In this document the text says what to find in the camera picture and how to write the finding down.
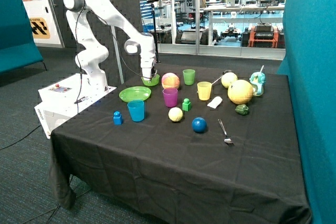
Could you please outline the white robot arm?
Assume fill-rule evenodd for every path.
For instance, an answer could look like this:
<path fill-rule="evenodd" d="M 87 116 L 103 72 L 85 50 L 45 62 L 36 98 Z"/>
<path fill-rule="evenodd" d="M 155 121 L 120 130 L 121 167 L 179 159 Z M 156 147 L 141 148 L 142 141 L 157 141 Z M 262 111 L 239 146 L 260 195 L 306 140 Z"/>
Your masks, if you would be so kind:
<path fill-rule="evenodd" d="M 99 63 L 109 55 L 108 49 L 97 41 L 87 20 L 87 12 L 92 12 L 106 25 L 122 29 L 129 37 L 124 49 L 129 55 L 141 57 L 142 77 L 151 80 L 156 75 L 154 37 L 149 33 L 139 32 L 109 0 L 63 0 L 66 17 L 76 42 L 85 50 L 77 54 L 75 62 L 88 75 L 92 93 L 108 89 L 105 72 Z"/>

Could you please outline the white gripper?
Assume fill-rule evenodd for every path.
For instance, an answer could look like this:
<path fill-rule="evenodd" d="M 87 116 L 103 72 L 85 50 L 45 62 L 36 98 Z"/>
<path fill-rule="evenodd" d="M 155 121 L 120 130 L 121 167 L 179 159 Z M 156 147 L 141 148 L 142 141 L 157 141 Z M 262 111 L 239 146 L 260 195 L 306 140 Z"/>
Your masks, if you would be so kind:
<path fill-rule="evenodd" d="M 142 77 L 145 81 L 151 81 L 152 77 L 155 77 L 157 70 L 155 68 L 156 57 L 155 56 L 143 56 L 141 55 L 140 66 L 142 69 Z"/>

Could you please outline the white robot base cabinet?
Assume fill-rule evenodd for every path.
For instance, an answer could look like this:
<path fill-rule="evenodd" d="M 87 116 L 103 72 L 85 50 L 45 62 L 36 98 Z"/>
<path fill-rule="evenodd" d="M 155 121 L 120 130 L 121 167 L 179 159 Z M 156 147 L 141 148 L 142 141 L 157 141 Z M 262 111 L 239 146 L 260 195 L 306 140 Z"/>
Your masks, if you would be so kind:
<path fill-rule="evenodd" d="M 86 74 L 76 73 L 45 88 L 38 90 L 41 103 L 35 106 L 47 138 L 51 132 L 63 123 L 76 116 L 115 87 L 108 86 L 102 91 L 93 90 Z"/>

